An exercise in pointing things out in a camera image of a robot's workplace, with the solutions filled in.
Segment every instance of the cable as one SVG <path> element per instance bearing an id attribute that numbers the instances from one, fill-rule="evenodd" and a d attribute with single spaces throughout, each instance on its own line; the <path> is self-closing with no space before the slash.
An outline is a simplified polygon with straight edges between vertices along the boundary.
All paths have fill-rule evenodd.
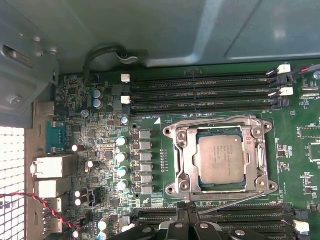
<path id="1" fill-rule="evenodd" d="M 52 215 L 58 218 L 63 224 L 66 224 L 69 228 L 75 228 L 76 226 L 73 225 L 70 221 L 66 221 L 62 216 L 58 215 L 58 213 L 53 210 L 46 201 L 42 200 L 40 197 L 35 195 L 34 193 L 25 193 L 25 192 L 13 192 L 9 194 L 0 194 L 0 199 L 5 198 L 5 197 L 13 197 L 13 196 L 27 196 L 29 198 L 33 198 L 34 200 L 38 201 L 41 203 L 44 208 L 48 209 L 51 211 Z"/>
<path id="2" fill-rule="evenodd" d="M 199 211 L 199 215 L 212 213 L 212 212 L 215 212 L 215 211 L 227 208 L 227 207 L 231 207 L 231 206 L 236 205 L 236 204 L 241 204 L 241 203 L 243 203 L 245 201 L 249 201 L 249 200 L 252 200 L 252 199 L 257 199 L 257 198 L 262 197 L 265 193 L 266 192 L 263 191 L 263 192 L 260 192 L 260 193 L 258 193 L 256 195 L 252 195 L 252 196 L 240 199 L 239 201 L 230 202 L 230 203 L 228 203 L 226 205 L 221 205 L 221 206 L 217 206 L 217 207 L 211 207 L 211 208 L 209 208 L 207 210 Z"/>
<path id="3" fill-rule="evenodd" d="M 127 50 L 120 45 L 113 45 L 100 48 L 96 51 L 92 51 L 87 56 L 83 65 L 83 84 L 86 85 L 89 82 L 90 77 L 90 65 L 94 59 L 105 54 L 116 53 L 118 56 L 127 56 Z"/>

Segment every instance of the metal bracket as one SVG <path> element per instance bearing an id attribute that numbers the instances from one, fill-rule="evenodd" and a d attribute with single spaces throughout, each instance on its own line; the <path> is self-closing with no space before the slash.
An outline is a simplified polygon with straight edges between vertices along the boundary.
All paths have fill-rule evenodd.
<path id="1" fill-rule="evenodd" d="M 219 125 L 241 129 L 246 173 L 246 185 L 239 190 L 204 191 L 199 184 L 199 168 L 194 163 L 197 153 L 198 129 L 217 129 Z M 175 182 L 165 191 L 187 202 L 244 199 L 257 193 L 270 194 L 278 185 L 268 179 L 265 134 L 273 129 L 271 122 L 255 116 L 232 116 L 201 120 L 183 120 L 166 127 L 163 134 L 173 139 Z"/>

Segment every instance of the perforated metal panel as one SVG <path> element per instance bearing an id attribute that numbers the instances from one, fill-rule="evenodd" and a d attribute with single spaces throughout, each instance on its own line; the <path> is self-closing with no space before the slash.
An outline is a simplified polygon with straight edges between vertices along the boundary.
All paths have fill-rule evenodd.
<path id="1" fill-rule="evenodd" d="M 0 194 L 25 192 L 25 130 L 0 127 Z M 0 198 L 0 240 L 25 239 L 25 197 Z"/>

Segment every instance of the white slot latch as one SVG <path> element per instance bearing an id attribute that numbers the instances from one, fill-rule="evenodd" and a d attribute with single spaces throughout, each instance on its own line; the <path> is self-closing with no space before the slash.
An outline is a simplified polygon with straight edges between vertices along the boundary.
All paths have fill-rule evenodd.
<path id="1" fill-rule="evenodd" d="M 293 223 L 294 223 L 294 229 L 300 234 L 308 235 L 308 233 L 310 232 L 309 223 L 304 221 L 297 221 L 297 220 L 293 220 Z"/>
<path id="2" fill-rule="evenodd" d="M 290 64 L 282 64 L 277 68 L 278 74 L 287 74 L 291 72 L 291 65 Z"/>
<path id="3" fill-rule="evenodd" d="M 131 103 L 130 96 L 121 96 L 121 103 L 126 105 L 130 104 Z"/>
<path id="4" fill-rule="evenodd" d="M 130 83 L 130 74 L 121 74 L 121 82 Z"/>
<path id="5" fill-rule="evenodd" d="M 286 86 L 280 89 L 280 96 L 292 96 L 294 94 L 294 88 L 292 86 Z"/>

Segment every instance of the green circuit board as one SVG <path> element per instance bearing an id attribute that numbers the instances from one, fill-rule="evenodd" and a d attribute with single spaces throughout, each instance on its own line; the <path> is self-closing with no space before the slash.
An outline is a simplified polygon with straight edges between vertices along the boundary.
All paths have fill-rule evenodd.
<path id="1" fill-rule="evenodd" d="M 291 65 L 302 63 L 317 63 L 310 61 L 292 61 Z M 168 78 L 183 77 L 194 72 L 203 75 L 221 75 L 229 73 L 265 73 L 277 67 L 282 62 L 248 63 L 233 65 L 177 67 L 151 70 L 136 70 L 125 72 L 132 78 Z M 165 127 L 181 120 L 212 119 L 238 115 L 253 115 L 273 124 L 273 129 L 265 135 L 266 154 L 269 179 L 279 186 L 277 192 L 268 196 L 252 200 L 250 204 L 281 204 L 292 205 L 299 210 L 309 212 L 310 235 L 312 240 L 320 238 L 320 199 L 318 186 L 320 185 L 320 80 L 315 80 L 312 74 L 305 74 L 294 83 L 294 95 L 289 96 L 290 106 L 277 110 L 252 110 L 239 112 L 208 112 L 199 114 L 180 115 L 146 115 L 131 117 L 129 123 L 121 123 L 121 115 L 112 111 L 115 97 L 112 95 L 114 85 L 121 84 L 123 72 L 106 72 L 92 74 L 87 86 L 83 85 L 81 74 L 62 75 L 56 89 L 56 117 L 55 121 L 65 123 L 65 130 L 60 132 L 66 135 L 65 146 L 57 139 L 57 131 L 51 129 L 48 123 L 47 152 L 54 148 L 57 154 L 71 153 L 74 144 L 84 145 L 85 151 L 79 152 L 79 172 L 73 177 L 73 190 L 83 187 L 101 187 L 102 203 L 95 208 L 87 206 L 71 206 L 71 218 L 85 210 L 92 210 L 94 220 L 90 230 L 82 235 L 82 239 L 97 239 L 99 231 L 97 224 L 101 218 L 110 219 L 108 225 L 112 235 L 118 234 L 121 229 L 121 216 L 131 213 L 133 208 L 160 208 L 174 207 L 180 199 L 172 198 L 165 193 L 165 187 L 175 180 L 175 163 L 173 161 L 172 139 L 163 135 Z M 312 94 L 306 95 L 304 88 L 314 88 Z M 103 98 L 103 107 L 93 107 L 92 92 L 99 90 Z M 83 118 L 81 111 L 88 110 L 89 116 Z M 142 194 L 139 173 L 134 166 L 139 161 L 134 155 L 139 151 L 133 150 L 134 133 L 140 130 L 151 132 L 151 138 L 144 142 L 152 142 L 153 194 Z M 125 137 L 127 143 L 118 147 L 116 140 Z M 128 160 L 118 163 L 116 155 L 125 152 Z M 99 160 L 100 165 L 90 172 L 85 172 L 87 161 Z M 126 166 L 129 172 L 123 178 L 117 170 Z M 121 179 L 129 182 L 124 191 L 117 189 Z M 197 202 L 198 206 L 219 206 L 228 201 Z"/>

